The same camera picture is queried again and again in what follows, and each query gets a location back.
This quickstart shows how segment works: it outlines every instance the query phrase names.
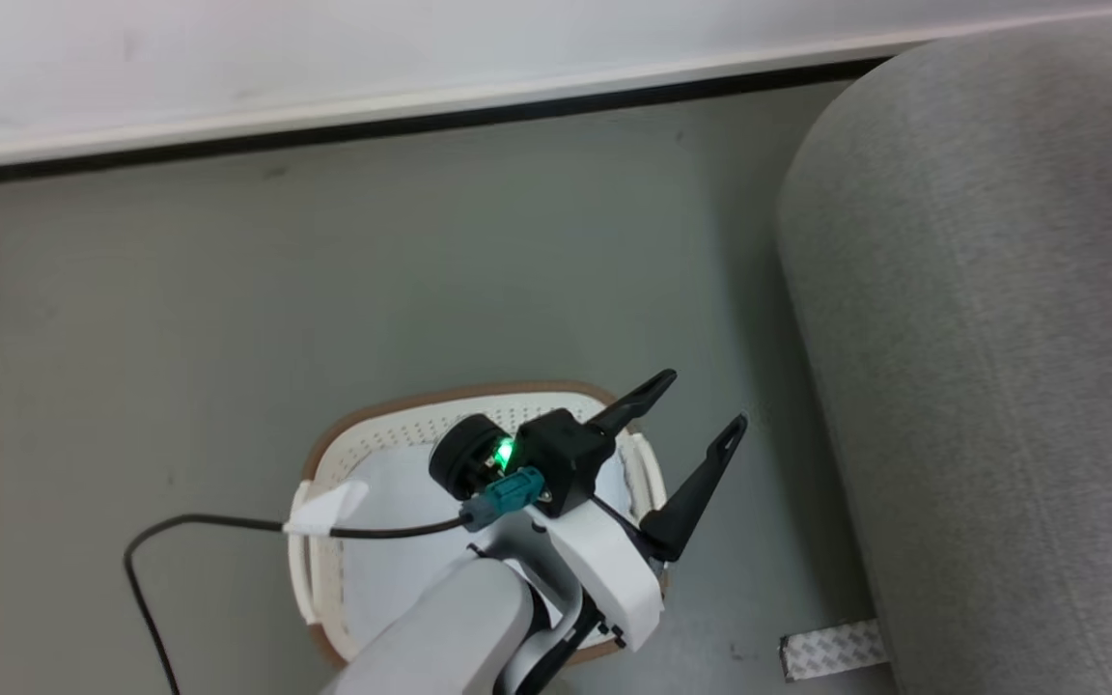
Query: diamond-patterned metal strip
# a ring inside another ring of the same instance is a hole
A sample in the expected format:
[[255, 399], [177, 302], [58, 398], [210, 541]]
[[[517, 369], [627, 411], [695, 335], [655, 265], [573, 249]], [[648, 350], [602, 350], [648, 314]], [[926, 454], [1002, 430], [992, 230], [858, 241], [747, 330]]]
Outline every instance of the diamond-patterned metal strip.
[[877, 620], [853, 622], [813, 633], [790, 634], [780, 639], [780, 659], [788, 683], [830, 676], [890, 661]]

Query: robotic arm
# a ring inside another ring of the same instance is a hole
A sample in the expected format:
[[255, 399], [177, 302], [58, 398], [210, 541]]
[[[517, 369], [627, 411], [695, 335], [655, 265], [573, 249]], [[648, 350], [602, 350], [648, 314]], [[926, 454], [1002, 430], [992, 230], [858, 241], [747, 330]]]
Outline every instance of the robotic arm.
[[[485, 415], [455, 424], [428, 474], [464, 503], [467, 528], [488, 533], [326, 694], [537, 694], [592, 629], [639, 649], [663, 610], [657, 576], [679, 559], [746, 427], [737, 415], [666, 505], [635, 527], [595, 497], [596, 476], [618, 433], [675, 379], [663, 370], [586, 423], [565, 409], [539, 415], [516, 438]], [[559, 610], [556, 625], [542, 597]]]

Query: green light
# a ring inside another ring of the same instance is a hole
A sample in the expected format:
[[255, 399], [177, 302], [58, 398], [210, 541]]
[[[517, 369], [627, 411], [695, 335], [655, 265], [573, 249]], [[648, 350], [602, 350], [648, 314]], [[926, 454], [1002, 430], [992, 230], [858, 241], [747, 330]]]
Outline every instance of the green light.
[[508, 457], [513, 455], [513, 438], [506, 436], [502, 439], [499, 444], [495, 445], [495, 454], [492, 457], [495, 458], [495, 463], [499, 464], [500, 470], [508, 466]]

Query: teal connector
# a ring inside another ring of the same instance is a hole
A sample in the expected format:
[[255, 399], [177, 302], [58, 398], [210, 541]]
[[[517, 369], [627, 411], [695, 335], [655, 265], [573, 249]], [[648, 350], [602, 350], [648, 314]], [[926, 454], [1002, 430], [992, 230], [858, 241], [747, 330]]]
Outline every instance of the teal connector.
[[544, 484], [542, 471], [534, 467], [524, 467], [486, 486], [483, 494], [463, 503], [463, 515], [471, 518], [466, 524], [466, 530], [486, 528], [509, 512], [534, 505], [538, 496], [544, 493]]

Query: gray fabric cushion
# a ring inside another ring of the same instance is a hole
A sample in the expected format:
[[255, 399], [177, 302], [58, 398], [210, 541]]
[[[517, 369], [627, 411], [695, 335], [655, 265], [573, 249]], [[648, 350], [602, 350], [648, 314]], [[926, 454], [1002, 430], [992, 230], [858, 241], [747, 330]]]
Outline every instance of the gray fabric cushion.
[[1112, 692], [1112, 18], [861, 79], [781, 251], [902, 689]]

